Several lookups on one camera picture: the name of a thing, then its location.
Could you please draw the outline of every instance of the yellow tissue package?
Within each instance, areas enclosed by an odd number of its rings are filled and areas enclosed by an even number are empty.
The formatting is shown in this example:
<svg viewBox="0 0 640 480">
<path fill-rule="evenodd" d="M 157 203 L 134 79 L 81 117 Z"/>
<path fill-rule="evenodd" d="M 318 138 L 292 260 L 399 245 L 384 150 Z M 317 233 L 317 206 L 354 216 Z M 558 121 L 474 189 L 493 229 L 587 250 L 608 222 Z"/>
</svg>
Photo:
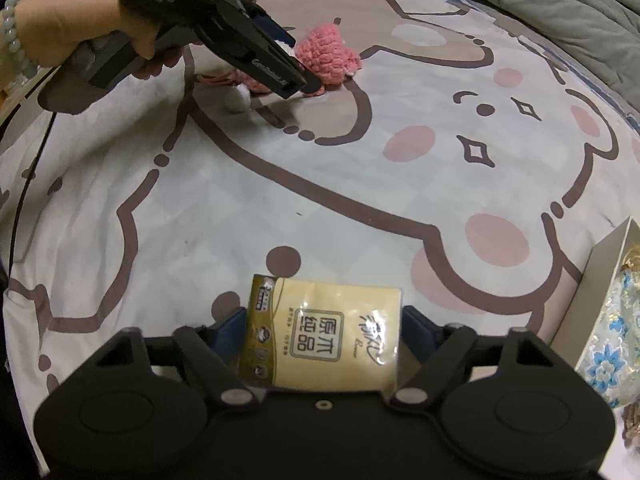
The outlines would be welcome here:
<svg viewBox="0 0 640 480">
<path fill-rule="evenodd" d="M 253 386 L 392 392 L 402 293 L 254 276 L 238 371 Z"/>
</svg>

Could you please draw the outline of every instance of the floral pattern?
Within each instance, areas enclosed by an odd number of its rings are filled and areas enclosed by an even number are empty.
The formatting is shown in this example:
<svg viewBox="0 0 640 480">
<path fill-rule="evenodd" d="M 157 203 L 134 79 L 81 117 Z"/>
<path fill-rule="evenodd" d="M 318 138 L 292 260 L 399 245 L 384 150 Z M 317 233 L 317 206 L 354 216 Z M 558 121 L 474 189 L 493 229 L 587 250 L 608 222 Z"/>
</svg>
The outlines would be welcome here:
<svg viewBox="0 0 640 480">
<path fill-rule="evenodd" d="M 587 370 L 591 378 L 590 385 L 599 394 L 618 386 L 618 375 L 625 364 L 626 361 L 620 357 L 620 349 L 612 352 L 609 344 L 606 344 L 603 352 L 593 354 L 593 366 Z"/>
<path fill-rule="evenodd" d="M 626 337 L 626 333 L 629 328 L 626 326 L 625 320 L 622 316 L 619 316 L 617 319 L 613 320 L 609 323 L 609 330 L 615 330 L 616 332 L 620 332 L 620 337 Z"/>
<path fill-rule="evenodd" d="M 612 408 L 640 394 L 640 272 L 614 279 L 578 373 Z"/>
</svg>

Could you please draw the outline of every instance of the human hand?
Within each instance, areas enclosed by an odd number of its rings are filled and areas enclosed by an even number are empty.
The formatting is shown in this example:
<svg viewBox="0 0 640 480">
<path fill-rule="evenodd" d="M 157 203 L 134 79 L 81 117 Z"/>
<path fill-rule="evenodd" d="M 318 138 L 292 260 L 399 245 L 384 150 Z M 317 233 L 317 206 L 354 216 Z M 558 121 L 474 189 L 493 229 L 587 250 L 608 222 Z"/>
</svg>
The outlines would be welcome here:
<svg viewBox="0 0 640 480">
<path fill-rule="evenodd" d="M 175 66 L 180 48 L 155 53 L 159 25 L 121 6 L 119 0 L 21 0 L 15 8 L 18 38 L 31 60 L 40 66 L 62 64 L 81 41 L 121 30 L 135 51 L 148 60 L 134 74 L 157 76 L 163 66 Z"/>
</svg>

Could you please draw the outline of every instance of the stuffed toy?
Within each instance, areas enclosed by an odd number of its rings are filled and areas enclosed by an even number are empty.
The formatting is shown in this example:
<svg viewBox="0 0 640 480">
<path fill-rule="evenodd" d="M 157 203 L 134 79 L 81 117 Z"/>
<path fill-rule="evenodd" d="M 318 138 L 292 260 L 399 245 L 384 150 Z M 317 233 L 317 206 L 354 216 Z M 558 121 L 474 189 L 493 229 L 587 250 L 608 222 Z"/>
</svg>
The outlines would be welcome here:
<svg viewBox="0 0 640 480">
<path fill-rule="evenodd" d="M 290 56 L 295 57 L 322 82 L 321 88 L 313 97 L 324 94 L 327 86 L 338 86 L 362 68 L 360 56 L 344 45 L 340 29 L 335 23 L 319 25 L 294 48 L 281 41 L 278 45 Z M 225 75 L 210 77 L 199 76 L 198 80 L 210 86 L 235 85 L 225 99 L 225 107 L 231 112 L 245 112 L 251 108 L 251 95 L 270 94 L 271 91 L 255 79 L 240 70 Z"/>
</svg>

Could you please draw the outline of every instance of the blue flower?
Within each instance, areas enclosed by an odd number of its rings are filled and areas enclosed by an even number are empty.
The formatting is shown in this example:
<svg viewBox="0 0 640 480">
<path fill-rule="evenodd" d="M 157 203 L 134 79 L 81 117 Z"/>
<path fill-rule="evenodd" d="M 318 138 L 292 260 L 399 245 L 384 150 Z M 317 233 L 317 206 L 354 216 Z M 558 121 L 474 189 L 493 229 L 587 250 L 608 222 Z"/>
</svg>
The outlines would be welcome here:
<svg viewBox="0 0 640 480">
<path fill-rule="evenodd" d="M 626 270 L 625 271 L 625 278 L 624 278 L 624 280 L 622 280 L 622 286 L 625 287 L 625 288 L 629 288 L 629 285 L 631 285 L 631 283 L 632 283 L 631 272 Z"/>
<path fill-rule="evenodd" d="M 609 323 L 609 330 L 615 330 L 616 332 L 620 332 L 620 336 L 622 338 L 624 338 L 626 336 L 626 333 L 629 331 L 628 327 L 626 326 L 625 320 L 623 319 L 622 316 L 620 316 L 616 320 Z"/>
<path fill-rule="evenodd" d="M 620 357 L 620 349 L 612 352 L 607 343 L 603 352 L 593 354 L 594 366 L 588 368 L 587 375 L 591 378 L 589 384 L 599 394 L 603 394 L 608 388 L 618 386 L 618 372 L 626 364 Z"/>
</svg>

